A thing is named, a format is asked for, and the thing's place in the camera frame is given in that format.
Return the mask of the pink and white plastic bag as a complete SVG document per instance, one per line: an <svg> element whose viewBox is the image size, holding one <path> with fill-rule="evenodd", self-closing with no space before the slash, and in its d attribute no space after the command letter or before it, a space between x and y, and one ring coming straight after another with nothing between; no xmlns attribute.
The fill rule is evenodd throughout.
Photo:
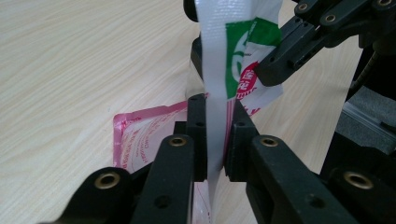
<svg viewBox="0 0 396 224"><path fill-rule="evenodd" d="M249 115L280 96L280 85L264 87L255 66L279 45L283 0L194 0L203 51L208 177L194 184L192 223L211 223L214 195L231 131L235 102ZM114 163L135 173L154 161L171 123L187 117L187 104L159 106L114 118Z"/></svg>

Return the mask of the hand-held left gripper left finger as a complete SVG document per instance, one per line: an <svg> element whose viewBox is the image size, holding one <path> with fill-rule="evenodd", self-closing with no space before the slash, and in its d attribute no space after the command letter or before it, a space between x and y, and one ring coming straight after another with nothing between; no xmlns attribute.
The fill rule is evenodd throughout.
<svg viewBox="0 0 396 224"><path fill-rule="evenodd" d="M193 224L195 185L206 180L205 96L188 99L187 119L161 140L154 162L140 169L134 181L130 224Z"/></svg>

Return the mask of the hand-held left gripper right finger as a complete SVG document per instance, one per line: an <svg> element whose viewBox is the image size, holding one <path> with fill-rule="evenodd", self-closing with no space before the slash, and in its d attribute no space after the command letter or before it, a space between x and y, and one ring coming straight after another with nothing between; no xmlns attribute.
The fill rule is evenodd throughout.
<svg viewBox="0 0 396 224"><path fill-rule="evenodd" d="M240 102L225 161L232 182L244 182L258 224L358 224L287 144L261 135Z"/></svg>

